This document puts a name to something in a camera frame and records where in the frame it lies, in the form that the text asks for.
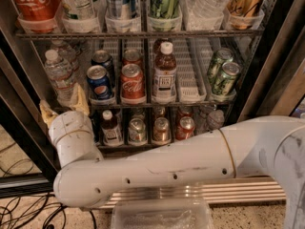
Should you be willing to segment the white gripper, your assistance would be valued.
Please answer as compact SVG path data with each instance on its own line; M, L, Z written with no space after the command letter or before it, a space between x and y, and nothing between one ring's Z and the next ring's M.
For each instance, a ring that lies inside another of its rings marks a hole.
M94 142L92 122L87 117L90 114L87 98L78 83L73 87L69 107L73 111L58 115L46 100L39 103L60 166L65 167L78 160L102 160L103 156Z

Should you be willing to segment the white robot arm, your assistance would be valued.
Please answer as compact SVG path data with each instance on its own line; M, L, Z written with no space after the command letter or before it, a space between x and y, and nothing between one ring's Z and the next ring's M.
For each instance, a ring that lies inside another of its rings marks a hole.
M105 159L94 144L85 99L83 88L75 85L66 112L56 113L47 101L39 104L61 165L53 191L63 204L94 208L129 188L263 175L285 191L284 229L305 229L305 120L262 116L140 154Z

